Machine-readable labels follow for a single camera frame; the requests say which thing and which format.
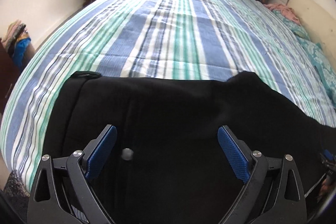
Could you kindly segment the striped blue green bedsheet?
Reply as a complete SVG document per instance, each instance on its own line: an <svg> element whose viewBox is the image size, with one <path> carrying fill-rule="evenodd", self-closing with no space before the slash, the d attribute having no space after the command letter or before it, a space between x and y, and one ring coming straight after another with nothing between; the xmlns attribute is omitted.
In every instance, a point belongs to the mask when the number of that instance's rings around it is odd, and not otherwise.
<svg viewBox="0 0 336 224"><path fill-rule="evenodd" d="M250 71L311 118L335 126L335 108L297 36L260 2L97 0L44 42L6 104L1 153L24 195L52 107L76 71L218 81Z"/></svg>

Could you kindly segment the teal patterned pillow near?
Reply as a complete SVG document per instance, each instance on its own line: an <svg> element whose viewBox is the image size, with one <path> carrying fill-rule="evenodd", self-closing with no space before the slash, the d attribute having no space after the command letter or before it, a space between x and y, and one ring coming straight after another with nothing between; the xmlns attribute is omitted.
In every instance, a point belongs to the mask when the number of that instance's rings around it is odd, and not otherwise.
<svg viewBox="0 0 336 224"><path fill-rule="evenodd" d="M314 69L317 71L326 93L335 108L335 71L323 53L321 45L300 37L297 37L297 41L303 47Z"/></svg>

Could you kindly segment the dark wooden furniture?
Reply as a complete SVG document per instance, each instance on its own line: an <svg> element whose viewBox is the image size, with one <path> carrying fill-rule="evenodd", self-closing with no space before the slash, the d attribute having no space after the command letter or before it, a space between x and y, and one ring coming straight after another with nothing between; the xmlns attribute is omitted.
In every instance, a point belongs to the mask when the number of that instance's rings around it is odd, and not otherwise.
<svg viewBox="0 0 336 224"><path fill-rule="evenodd" d="M0 111L3 115L7 101L18 80L20 71L9 57L4 46L0 45Z"/></svg>

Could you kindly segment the teal patterned pillow far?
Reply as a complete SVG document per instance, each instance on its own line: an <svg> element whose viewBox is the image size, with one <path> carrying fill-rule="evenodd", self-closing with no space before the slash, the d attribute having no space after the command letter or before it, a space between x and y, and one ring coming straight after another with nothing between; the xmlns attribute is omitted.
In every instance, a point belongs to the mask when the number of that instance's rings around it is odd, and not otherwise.
<svg viewBox="0 0 336 224"><path fill-rule="evenodd" d="M305 28L303 28L302 25L299 26L291 22L290 20L287 20L286 18L282 17L281 14L278 14L278 13L274 13L274 14L291 30L291 32L295 34L295 36L298 36L305 40L310 40L309 34L305 30Z"/></svg>

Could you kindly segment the teal patterned pillow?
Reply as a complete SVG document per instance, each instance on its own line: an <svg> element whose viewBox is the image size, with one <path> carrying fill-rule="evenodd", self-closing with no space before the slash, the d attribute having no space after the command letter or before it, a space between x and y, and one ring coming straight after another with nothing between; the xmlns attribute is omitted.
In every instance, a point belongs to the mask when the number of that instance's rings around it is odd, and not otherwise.
<svg viewBox="0 0 336 224"><path fill-rule="evenodd" d="M297 41L303 47L314 69L317 71L326 93L335 108L335 71L323 53L321 45L300 37L297 37Z"/></svg>
<svg viewBox="0 0 336 224"><path fill-rule="evenodd" d="M278 13L274 13L274 14L291 30L291 32L295 34L295 36L298 36L305 40L310 40L309 34L305 30L305 28L303 28L302 25L299 26L291 22L290 20L287 20L286 18L282 17L281 14L278 14Z"/></svg>

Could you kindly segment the cream headboard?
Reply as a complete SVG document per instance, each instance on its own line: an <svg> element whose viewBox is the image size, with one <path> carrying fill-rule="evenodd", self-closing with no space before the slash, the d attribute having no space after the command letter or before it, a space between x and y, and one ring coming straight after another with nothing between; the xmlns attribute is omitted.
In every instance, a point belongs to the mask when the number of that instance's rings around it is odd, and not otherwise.
<svg viewBox="0 0 336 224"><path fill-rule="evenodd" d="M288 0L287 6L294 9L311 41L321 45L335 67L335 19L313 0Z"/></svg>

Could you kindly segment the colourful clothes stack left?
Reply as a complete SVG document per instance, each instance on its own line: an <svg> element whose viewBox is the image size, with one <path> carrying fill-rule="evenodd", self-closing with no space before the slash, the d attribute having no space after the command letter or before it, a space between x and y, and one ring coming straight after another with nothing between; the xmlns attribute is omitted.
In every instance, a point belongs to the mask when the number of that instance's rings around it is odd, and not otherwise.
<svg viewBox="0 0 336 224"><path fill-rule="evenodd" d="M13 61L14 65L22 71L29 62L30 55L34 55L34 48L31 45L31 38L26 25L16 20L7 29L7 33L1 43Z"/></svg>

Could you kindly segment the pink cloth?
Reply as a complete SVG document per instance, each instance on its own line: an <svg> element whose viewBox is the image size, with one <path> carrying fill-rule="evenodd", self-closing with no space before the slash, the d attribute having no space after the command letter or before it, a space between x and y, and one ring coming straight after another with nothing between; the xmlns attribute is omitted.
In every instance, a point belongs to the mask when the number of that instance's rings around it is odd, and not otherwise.
<svg viewBox="0 0 336 224"><path fill-rule="evenodd" d="M270 3L265 4L264 6L271 12L281 14L282 17L286 18L287 20L290 20L291 22L299 26L301 25L301 22L296 16L294 10L287 5L283 5L280 3Z"/></svg>

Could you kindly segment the black pants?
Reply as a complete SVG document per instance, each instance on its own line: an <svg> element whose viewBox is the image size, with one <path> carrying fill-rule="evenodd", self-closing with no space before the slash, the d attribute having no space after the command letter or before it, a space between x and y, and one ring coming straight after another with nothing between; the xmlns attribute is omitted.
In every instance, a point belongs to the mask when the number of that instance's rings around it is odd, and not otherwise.
<svg viewBox="0 0 336 224"><path fill-rule="evenodd" d="M93 188L116 223L218 223L243 186L218 142L223 125L268 157L292 155L305 190L322 177L318 154L335 153L334 126L252 72L225 82L75 73L54 104L43 153L69 156L109 124L116 144Z"/></svg>

